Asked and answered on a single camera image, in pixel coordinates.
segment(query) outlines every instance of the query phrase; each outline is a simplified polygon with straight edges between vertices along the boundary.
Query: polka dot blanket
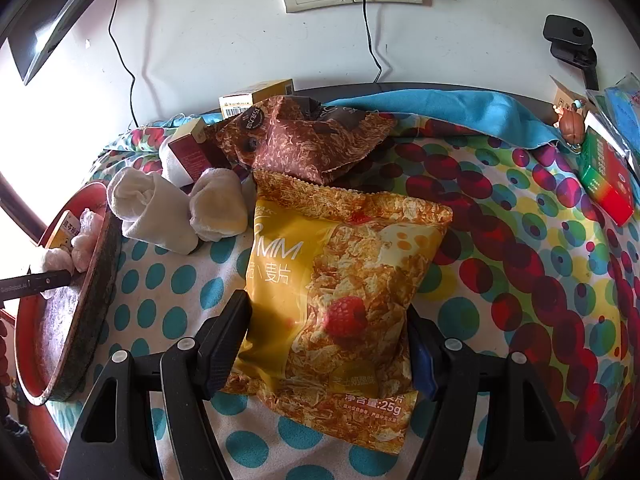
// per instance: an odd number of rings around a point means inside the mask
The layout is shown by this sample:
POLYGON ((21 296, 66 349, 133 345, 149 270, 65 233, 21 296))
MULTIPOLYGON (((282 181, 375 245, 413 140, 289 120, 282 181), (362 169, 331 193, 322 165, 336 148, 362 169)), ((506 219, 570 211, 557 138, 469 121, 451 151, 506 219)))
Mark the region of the polka dot blanket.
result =
MULTIPOLYGON (((340 182, 450 206, 454 221, 414 305, 445 336, 476 351, 524 352, 535 364, 588 479, 599 478, 640 420, 638 220, 613 224, 551 145, 533 151, 412 114, 340 182)), ((92 169, 110 180, 124 166, 161 169, 171 128, 121 136, 92 169)), ((86 380, 67 402, 47 404, 68 439, 108 357, 164 351, 215 316, 244 274, 251 229, 189 256, 123 240, 113 301, 86 380)), ((164 477, 177 479, 159 394, 152 418, 164 477)), ((462 478, 475 478, 488 397, 479 396, 462 478)), ((253 397, 216 394, 207 415, 236 479, 404 479, 433 405, 420 400, 398 457, 317 433, 253 397)))

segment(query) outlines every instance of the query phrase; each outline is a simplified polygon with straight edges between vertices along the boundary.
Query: round tray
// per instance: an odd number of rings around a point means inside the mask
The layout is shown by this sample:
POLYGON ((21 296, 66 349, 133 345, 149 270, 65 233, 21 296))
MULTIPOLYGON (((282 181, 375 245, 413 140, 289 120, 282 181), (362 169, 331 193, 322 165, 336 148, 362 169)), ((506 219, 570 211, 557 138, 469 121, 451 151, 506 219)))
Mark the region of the round tray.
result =
POLYGON ((65 400, 86 373, 107 313, 122 243, 122 222, 107 206, 107 189, 92 182, 60 210, 40 239, 43 246, 65 210, 77 218, 85 210, 104 217, 87 272, 75 273, 69 286, 50 300, 41 294, 20 300, 15 320, 15 362, 26 397, 37 406, 65 400))

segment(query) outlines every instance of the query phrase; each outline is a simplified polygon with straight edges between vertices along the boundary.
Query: black cable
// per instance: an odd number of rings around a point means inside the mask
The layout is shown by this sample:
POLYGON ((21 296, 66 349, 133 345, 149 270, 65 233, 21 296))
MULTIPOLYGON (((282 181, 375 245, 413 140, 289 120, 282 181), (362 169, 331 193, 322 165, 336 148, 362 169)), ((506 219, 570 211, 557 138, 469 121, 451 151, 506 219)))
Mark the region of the black cable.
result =
POLYGON ((133 113, 133 85, 135 85, 136 83, 136 76, 134 76, 133 72, 127 68, 127 65, 124 64, 124 61, 122 59, 122 54, 120 53, 120 49, 118 47, 118 43, 116 43, 116 39, 113 37, 113 34, 111 33, 111 23, 113 23, 113 17, 116 15, 117 6, 118 6, 118 0, 115 0, 113 3, 113 10, 111 11, 111 19, 109 20, 109 27, 107 30, 109 31, 109 36, 111 38, 111 41, 113 41, 113 44, 116 47, 116 52, 118 53, 118 57, 120 58, 120 62, 122 63, 124 70, 129 72, 129 75, 131 76, 131 88, 129 89, 129 108, 131 110, 131 117, 133 117, 133 122, 136 125, 136 128, 138 128, 139 127, 138 121, 136 120, 135 113, 133 113))
POLYGON ((369 31, 369 20, 367 19, 367 0, 362 0, 362 16, 364 18, 364 25, 367 29, 367 42, 369 43, 369 53, 371 54, 373 61, 376 63, 376 66, 378 67, 378 75, 373 80, 374 83, 377 83, 378 79, 380 79, 380 76, 382 75, 382 66, 380 65, 380 62, 378 61, 378 58, 376 57, 376 55, 373 53, 373 44, 371 43, 371 33, 369 31))

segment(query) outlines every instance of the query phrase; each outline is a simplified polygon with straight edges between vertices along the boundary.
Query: barcode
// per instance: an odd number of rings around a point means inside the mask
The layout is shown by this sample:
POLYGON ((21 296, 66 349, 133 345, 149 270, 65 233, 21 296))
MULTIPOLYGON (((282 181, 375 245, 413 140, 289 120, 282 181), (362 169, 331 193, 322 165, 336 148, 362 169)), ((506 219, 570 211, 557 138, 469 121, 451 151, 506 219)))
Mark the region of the barcode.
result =
POLYGON ((229 117, 233 117, 234 115, 241 114, 242 112, 245 112, 248 109, 249 109, 248 106, 247 107, 241 106, 241 107, 238 107, 238 108, 224 108, 222 110, 222 116, 225 119, 228 119, 229 117))

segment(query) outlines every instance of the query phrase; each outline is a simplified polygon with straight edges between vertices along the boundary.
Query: brown snack bag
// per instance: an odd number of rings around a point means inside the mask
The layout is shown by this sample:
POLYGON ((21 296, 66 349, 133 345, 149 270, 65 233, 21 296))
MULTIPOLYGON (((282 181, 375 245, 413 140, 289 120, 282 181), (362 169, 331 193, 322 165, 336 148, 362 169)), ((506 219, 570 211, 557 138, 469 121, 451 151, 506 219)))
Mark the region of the brown snack bag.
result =
POLYGON ((397 453, 415 403, 406 309, 451 209, 255 171, 253 315, 225 391, 397 453))
POLYGON ((231 162, 329 184, 382 142, 395 124, 386 114, 276 96, 208 126, 206 134, 231 162))

